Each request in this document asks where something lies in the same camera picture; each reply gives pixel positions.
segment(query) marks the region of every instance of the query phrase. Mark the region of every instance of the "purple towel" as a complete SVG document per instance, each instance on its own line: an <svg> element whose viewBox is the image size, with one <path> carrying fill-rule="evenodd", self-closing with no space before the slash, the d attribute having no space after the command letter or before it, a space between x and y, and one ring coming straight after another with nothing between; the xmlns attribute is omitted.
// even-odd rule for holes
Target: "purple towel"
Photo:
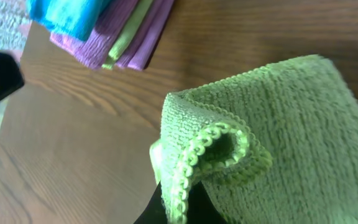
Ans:
<svg viewBox="0 0 358 224"><path fill-rule="evenodd" d="M136 54L137 49L139 49L140 45L143 43L143 40L152 25L155 16L159 12L162 3L164 0L154 0L151 8L149 9L145 19L143 20L142 25L140 25L139 30L137 31L135 37L132 42L125 50L125 52L121 55L119 60L116 62L116 65L121 68L125 68L128 66L132 57Z"/></svg>
<svg viewBox="0 0 358 224"><path fill-rule="evenodd" d="M50 41L72 54L85 66L98 69L132 14L138 0L116 0L100 15L91 36L86 42L67 35L54 34Z"/></svg>
<svg viewBox="0 0 358 224"><path fill-rule="evenodd" d="M162 29L167 21L169 13L171 11L174 0L164 0L160 7L157 15L154 18L149 31L147 32L145 39L133 56L131 61L128 63L128 68L136 70L143 70L149 61L149 58L153 52L155 45L157 44L158 38L162 32Z"/></svg>

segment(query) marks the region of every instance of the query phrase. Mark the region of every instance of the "brown wood grain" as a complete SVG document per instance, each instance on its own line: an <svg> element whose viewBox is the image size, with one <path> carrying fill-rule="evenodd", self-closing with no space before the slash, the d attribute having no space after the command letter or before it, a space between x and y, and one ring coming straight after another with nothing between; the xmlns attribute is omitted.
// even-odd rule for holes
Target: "brown wood grain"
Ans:
<svg viewBox="0 0 358 224"><path fill-rule="evenodd" d="M169 91L308 54L358 99L358 1L177 0L144 72L89 70L34 24L0 133L0 223L132 222Z"/></svg>

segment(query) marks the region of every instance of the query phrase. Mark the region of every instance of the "towel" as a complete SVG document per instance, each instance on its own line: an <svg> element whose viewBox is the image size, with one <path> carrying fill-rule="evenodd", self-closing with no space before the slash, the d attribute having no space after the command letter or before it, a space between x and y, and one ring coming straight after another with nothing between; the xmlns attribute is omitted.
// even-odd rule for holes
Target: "towel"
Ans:
<svg viewBox="0 0 358 224"><path fill-rule="evenodd" d="M168 94L150 155L169 223L199 181L228 223L358 223L358 103L317 55Z"/></svg>
<svg viewBox="0 0 358 224"><path fill-rule="evenodd" d="M115 0L101 14L89 39L81 42L67 35L52 33L50 41L72 54L83 65L99 69L106 61L138 0Z"/></svg>
<svg viewBox="0 0 358 224"><path fill-rule="evenodd" d="M148 11L142 25L140 26L139 30L137 31L135 37L133 38L132 42L129 44L128 48L125 52L121 55L121 57L116 62L116 65L121 68L125 68L128 66L129 61L131 61L132 57L135 55L137 49L143 43L143 40L152 25L155 16L159 12L162 3L164 0L154 0L150 10Z"/></svg>
<svg viewBox="0 0 358 224"><path fill-rule="evenodd" d="M146 16L147 11L150 8L153 0L140 0L137 6L135 7L134 12L128 19L124 28L122 29L117 41L112 46L109 51L108 59L103 65L103 68L112 69L118 58L122 53L127 49L128 45L134 38L139 26L141 25L144 17Z"/></svg>
<svg viewBox="0 0 358 224"><path fill-rule="evenodd" d="M161 5L157 15L154 18L153 24L150 26L148 33L137 52L132 57L131 61L127 63L129 68L136 70L143 70L152 55L152 52L157 44L158 38L164 28L165 22L168 19L174 0L165 0Z"/></svg>
<svg viewBox="0 0 358 224"><path fill-rule="evenodd" d="M88 40L104 8L111 0L27 0L31 19L50 32Z"/></svg>

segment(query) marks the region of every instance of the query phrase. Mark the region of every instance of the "washcloth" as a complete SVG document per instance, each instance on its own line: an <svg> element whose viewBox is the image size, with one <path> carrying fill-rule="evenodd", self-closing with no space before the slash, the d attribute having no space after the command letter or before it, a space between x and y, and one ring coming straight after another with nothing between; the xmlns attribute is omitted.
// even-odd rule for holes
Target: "washcloth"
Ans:
<svg viewBox="0 0 358 224"><path fill-rule="evenodd" d="M228 223L358 223L358 103L317 55L168 94L150 155L169 223L199 181Z"/></svg>
<svg viewBox="0 0 358 224"><path fill-rule="evenodd" d="M163 2L160 10L154 18L153 24L150 26L150 29L145 36L142 45L138 48L136 54L128 63L127 66L129 68L143 70L146 67L155 45L157 44L158 38L160 37L162 29L164 28L165 22L168 19L173 2L174 0L165 0Z"/></svg>
<svg viewBox="0 0 358 224"><path fill-rule="evenodd" d="M118 58L122 53L127 49L128 45L134 38L139 26L141 25L144 17L146 16L147 11L149 10L153 0L140 0L137 6L134 9L134 12L128 19L124 28L122 29L119 37L117 38L114 45L109 51L108 59L103 65L103 68L112 69Z"/></svg>
<svg viewBox="0 0 358 224"><path fill-rule="evenodd" d="M99 69L106 61L109 50L137 2L138 0L115 0L112 2L99 17L86 42L54 33L51 34L50 41L72 54L83 65Z"/></svg>
<svg viewBox="0 0 358 224"><path fill-rule="evenodd" d="M139 46L143 43L143 40L150 29L151 24L154 21L155 16L159 12L162 3L164 0L154 0L150 10L148 11L142 25L137 31L135 37L132 42L129 44L128 48L124 51L121 57L116 62L116 65L121 68L125 68L128 66L129 61L131 61L132 57L135 55Z"/></svg>
<svg viewBox="0 0 358 224"><path fill-rule="evenodd" d="M86 41L99 15L111 1L27 0L27 10L31 19L50 32Z"/></svg>

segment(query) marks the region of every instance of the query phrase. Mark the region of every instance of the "green washcloth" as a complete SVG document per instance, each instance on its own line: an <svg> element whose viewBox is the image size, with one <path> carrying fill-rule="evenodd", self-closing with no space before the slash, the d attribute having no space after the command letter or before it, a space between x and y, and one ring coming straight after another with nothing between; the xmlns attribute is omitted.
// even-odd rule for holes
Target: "green washcloth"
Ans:
<svg viewBox="0 0 358 224"><path fill-rule="evenodd" d="M358 223L358 103L317 55L168 94L150 155L170 223L199 181L228 223Z"/></svg>
<svg viewBox="0 0 358 224"><path fill-rule="evenodd" d="M136 32L152 3L153 0L140 0L139 3L137 3L134 12L126 22L124 28L119 34L119 37L117 38L117 41L111 47L109 56L107 57L102 68L112 70L112 67L116 61L119 59L119 57L121 57L125 49L127 49L132 39L136 35Z"/></svg>

